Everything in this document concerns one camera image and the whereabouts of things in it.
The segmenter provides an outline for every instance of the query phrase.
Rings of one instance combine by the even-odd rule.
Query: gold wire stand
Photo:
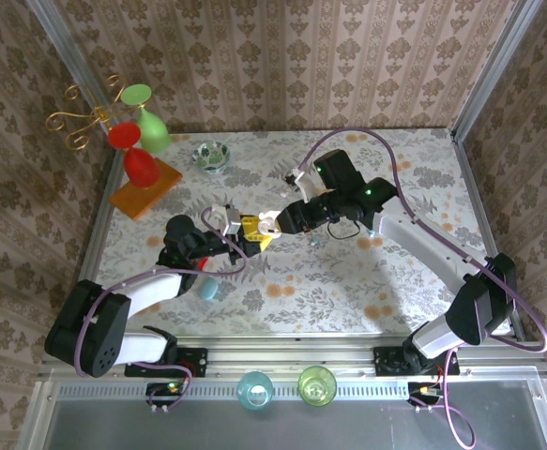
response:
[[[96,101],[96,98],[94,97],[94,94],[92,93],[91,90],[87,88],[87,86],[84,86],[81,84],[72,84],[65,91],[65,99],[74,100],[78,98],[81,94],[80,88],[84,87],[85,91],[90,96],[92,103],[98,106],[96,106],[90,114],[77,114],[74,112],[58,111],[58,112],[54,112],[50,114],[46,118],[46,128],[49,131],[58,131],[61,129],[65,129],[66,128],[65,118],[67,117],[74,117],[78,119],[89,120],[88,125],[73,131],[67,136],[67,138],[65,139],[65,145],[67,146],[69,150],[74,150],[74,151],[83,150],[90,143],[90,138],[86,132],[90,128],[94,127],[95,125],[104,124],[106,128],[110,130],[113,127],[113,125],[111,124],[111,121],[114,118],[124,114],[132,113],[138,108],[142,108],[145,105],[144,103],[141,105],[136,105],[130,108],[126,108],[119,112],[115,111],[114,105],[121,98],[121,94],[127,87],[127,83],[125,82],[125,79],[123,78],[123,76],[120,74],[111,75],[110,77],[108,77],[108,79],[106,79],[106,83],[108,87],[110,88],[114,88],[117,86],[119,88],[116,94],[116,97],[114,98],[114,101],[110,105],[108,106],[98,105],[98,102]]]

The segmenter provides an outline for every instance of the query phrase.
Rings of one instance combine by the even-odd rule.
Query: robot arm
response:
[[[270,217],[263,217],[263,220],[251,216],[241,217],[230,205],[215,205],[212,211],[219,227],[226,231],[226,239],[234,243],[247,257],[260,253],[273,238],[258,232],[260,222],[270,225]],[[100,377],[118,364],[177,363],[179,353],[184,349],[177,349],[175,337],[152,327],[145,327],[147,330],[142,333],[126,333],[128,319],[158,302],[175,298],[191,289],[204,258],[228,254],[232,264],[235,264],[241,257],[232,246],[221,240],[220,234],[199,230],[190,217],[173,217],[167,223],[166,230],[163,239],[165,247],[160,252],[157,264],[149,271],[154,276],[130,283],[129,286],[123,285],[116,292],[107,293],[101,300],[85,332],[80,355],[83,372]],[[195,272],[166,273],[167,269]],[[75,348],[84,321],[90,308],[102,294],[102,287],[90,280],[79,281],[73,287],[46,337],[44,349],[47,354],[74,365]],[[206,349],[200,351],[206,355]],[[130,373],[133,371],[133,367],[126,367],[126,374],[128,369]]]
[[[278,222],[282,233],[305,232],[342,217],[358,220],[368,230],[407,249],[455,294],[444,315],[424,324],[403,344],[404,360],[413,373],[420,373],[438,355],[464,342],[479,345],[513,311],[512,300],[500,287],[475,270],[470,259],[464,260],[449,247],[439,245],[416,220],[462,248],[469,258],[485,265],[514,288],[515,266],[509,257],[499,254],[489,258],[460,243],[426,217],[410,217],[396,188],[382,178],[365,183],[343,150],[316,159],[314,167],[326,188],[333,190],[308,203],[294,202],[281,211]]]

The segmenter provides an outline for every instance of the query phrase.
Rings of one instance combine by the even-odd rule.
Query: orange base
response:
[[[179,183],[183,175],[170,165],[155,159],[160,170],[160,178],[151,187],[139,188],[126,183],[109,201],[133,220],[141,217],[150,207],[164,196],[169,189]]]

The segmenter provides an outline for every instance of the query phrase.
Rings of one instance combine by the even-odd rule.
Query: table surface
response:
[[[445,129],[379,132],[393,147],[407,200],[444,230],[473,248],[484,249],[452,141]],[[174,136],[158,158],[183,173],[182,181],[137,221],[114,209],[99,265],[98,282],[110,286],[156,262],[165,225],[186,214],[199,216],[212,203],[231,203],[241,214],[281,210],[299,199],[283,198],[282,177],[304,157],[324,131],[216,133]],[[193,165],[191,151],[215,140],[231,151],[228,166],[206,174]],[[340,133],[320,149],[344,149],[365,180],[392,180],[384,147],[365,134]],[[315,184],[323,190],[316,174]],[[121,184],[127,183],[124,175]],[[353,233],[351,222],[332,225],[337,236]],[[229,271],[221,255],[205,270]],[[394,333],[405,334],[442,314],[454,296],[425,265],[393,241],[369,236],[335,240],[321,227],[311,235],[284,235],[250,259],[236,278],[220,278],[212,301],[191,291],[160,302],[129,320],[129,328],[157,326],[177,336],[247,334]],[[504,323],[500,331],[508,331]]]

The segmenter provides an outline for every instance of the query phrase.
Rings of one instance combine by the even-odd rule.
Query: small bowl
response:
[[[217,173],[229,161],[230,151],[227,145],[220,142],[208,141],[202,143],[191,153],[191,159],[206,173]]]

